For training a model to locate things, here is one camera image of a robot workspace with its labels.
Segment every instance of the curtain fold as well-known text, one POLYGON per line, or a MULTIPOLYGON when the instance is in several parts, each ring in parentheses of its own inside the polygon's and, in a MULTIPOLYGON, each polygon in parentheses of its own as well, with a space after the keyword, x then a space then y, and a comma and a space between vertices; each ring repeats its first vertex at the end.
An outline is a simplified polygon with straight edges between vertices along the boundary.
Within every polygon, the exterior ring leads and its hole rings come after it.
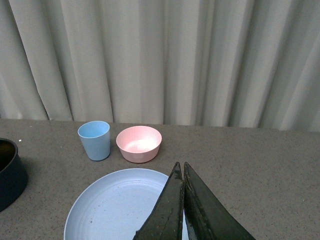
POLYGON ((318 0, 0 0, 0 117, 320 131, 318 0))

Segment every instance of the pink bowl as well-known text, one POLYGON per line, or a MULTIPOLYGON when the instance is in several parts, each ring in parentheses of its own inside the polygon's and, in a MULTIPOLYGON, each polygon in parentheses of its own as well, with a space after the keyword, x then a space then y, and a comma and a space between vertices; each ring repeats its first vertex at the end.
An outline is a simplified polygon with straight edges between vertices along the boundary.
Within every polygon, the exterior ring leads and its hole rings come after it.
POLYGON ((136 164, 152 160, 158 154, 161 141, 160 132, 149 126, 132 126, 116 137, 123 157, 136 164))

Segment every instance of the blue cup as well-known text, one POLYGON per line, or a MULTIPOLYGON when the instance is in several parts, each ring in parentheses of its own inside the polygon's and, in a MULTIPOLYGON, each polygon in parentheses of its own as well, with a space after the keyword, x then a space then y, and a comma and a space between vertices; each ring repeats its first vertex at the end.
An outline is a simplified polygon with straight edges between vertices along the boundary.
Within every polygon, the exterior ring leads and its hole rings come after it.
POLYGON ((90 121, 78 129, 78 135, 88 157, 93 161, 110 154, 110 126, 105 121, 90 121))

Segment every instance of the bowl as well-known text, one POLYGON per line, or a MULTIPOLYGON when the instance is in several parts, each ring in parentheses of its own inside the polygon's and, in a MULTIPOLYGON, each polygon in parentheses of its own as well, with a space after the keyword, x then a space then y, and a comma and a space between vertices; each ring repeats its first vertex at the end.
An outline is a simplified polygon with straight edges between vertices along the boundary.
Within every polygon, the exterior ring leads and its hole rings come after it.
POLYGON ((17 145, 0 138, 0 212, 25 190, 28 174, 18 155, 17 145))
POLYGON ((116 137, 116 144, 122 156, 136 164, 154 159, 158 154, 161 141, 160 132, 149 126, 126 128, 116 137))

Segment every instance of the black pot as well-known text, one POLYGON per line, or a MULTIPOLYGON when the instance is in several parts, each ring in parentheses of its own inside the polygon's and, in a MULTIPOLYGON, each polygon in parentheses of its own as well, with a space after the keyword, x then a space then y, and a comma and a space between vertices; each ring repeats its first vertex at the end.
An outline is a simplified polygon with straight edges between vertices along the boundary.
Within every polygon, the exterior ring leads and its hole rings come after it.
POLYGON ((17 145, 0 138, 0 212, 25 190, 28 174, 18 155, 17 145))

